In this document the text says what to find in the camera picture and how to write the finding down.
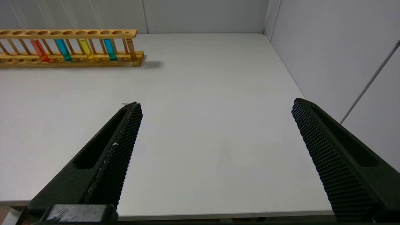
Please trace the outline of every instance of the table surface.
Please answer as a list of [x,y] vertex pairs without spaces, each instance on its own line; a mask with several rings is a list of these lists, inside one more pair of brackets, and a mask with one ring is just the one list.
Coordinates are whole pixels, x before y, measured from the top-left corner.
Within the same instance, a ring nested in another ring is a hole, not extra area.
[[0,205],[25,205],[114,115],[143,120],[127,219],[333,214],[262,34],[140,34],[139,68],[0,70]]

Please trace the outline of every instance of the textured grip pad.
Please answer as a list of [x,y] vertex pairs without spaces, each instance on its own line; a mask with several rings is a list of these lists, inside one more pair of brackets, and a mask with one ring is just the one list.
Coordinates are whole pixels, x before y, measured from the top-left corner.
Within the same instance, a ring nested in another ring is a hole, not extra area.
[[400,174],[314,103],[296,99],[292,115],[337,220],[398,221]]

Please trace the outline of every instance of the cyan liquid test tube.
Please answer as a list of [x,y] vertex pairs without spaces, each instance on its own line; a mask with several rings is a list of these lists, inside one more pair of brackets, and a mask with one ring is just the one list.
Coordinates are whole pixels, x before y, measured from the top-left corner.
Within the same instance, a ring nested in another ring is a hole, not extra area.
[[70,51],[68,51],[68,48],[65,45],[64,39],[56,39],[56,44],[57,44],[58,49],[60,50],[61,55],[64,57],[64,60],[72,61]]
[[106,49],[108,52],[108,56],[110,57],[110,60],[113,60],[113,61],[117,60],[117,56],[115,55],[115,50],[112,47],[111,40],[104,39],[104,44],[106,45]]

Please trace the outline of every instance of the test tube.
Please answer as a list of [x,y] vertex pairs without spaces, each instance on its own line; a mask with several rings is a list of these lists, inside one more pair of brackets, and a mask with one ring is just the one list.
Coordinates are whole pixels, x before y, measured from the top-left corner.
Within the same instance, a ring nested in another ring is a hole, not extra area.
[[[22,2],[16,1],[16,0],[13,0],[13,1],[6,0],[6,1],[7,1],[8,5],[10,6],[10,9],[11,9],[12,13],[14,14],[15,18],[17,19],[19,25],[25,32],[25,29],[27,27],[27,20],[25,19],[24,14],[22,13],[22,11],[19,9],[19,6],[18,6],[18,4],[22,4]],[[50,60],[49,56],[44,51],[43,46],[39,40],[31,39],[30,43],[32,44],[32,46],[35,49],[36,53],[38,54],[39,58],[43,62],[47,62]]]
[[[104,30],[105,25],[103,22],[103,18],[101,17],[102,12],[101,12],[99,5],[97,4],[97,2],[94,3],[93,0],[89,0],[89,5],[90,5],[90,8],[92,9],[94,18],[96,19],[97,26],[100,28],[100,30]],[[104,42],[104,45],[106,46],[107,53],[108,53],[110,60],[112,60],[112,61],[117,60],[116,49],[114,49],[111,39],[109,39],[109,38],[103,39],[103,42]]]
[[126,39],[126,42],[128,44],[128,48],[130,51],[130,59],[136,60],[137,57],[136,57],[136,53],[135,53],[135,48],[133,47],[132,39],[130,39],[130,38]]
[[[47,7],[47,3],[44,0],[39,0],[38,1],[38,7],[39,10],[44,18],[44,21],[46,22],[46,25],[49,28],[54,28],[54,22],[52,20],[53,16],[50,11],[50,9]],[[55,39],[54,42],[56,43],[56,46],[58,50],[60,51],[61,55],[64,57],[65,61],[72,61],[72,57],[70,52],[68,51],[67,46],[65,45],[65,41],[63,39]]]
[[79,43],[82,46],[83,52],[89,60],[94,59],[94,54],[88,45],[88,41],[86,39],[79,39]]
[[70,52],[68,51],[67,46],[65,45],[65,41],[63,39],[54,40],[58,49],[60,50],[61,55],[64,57],[65,61],[72,61],[72,57]]
[[50,60],[47,53],[44,51],[42,44],[39,40],[31,39],[30,43],[32,44],[33,48],[35,49],[36,53],[38,54],[39,58],[43,62],[47,62]]
[[106,45],[107,53],[108,56],[110,57],[110,60],[115,61],[117,60],[117,56],[115,55],[115,50],[114,47],[112,46],[111,40],[110,39],[103,39],[104,44]]

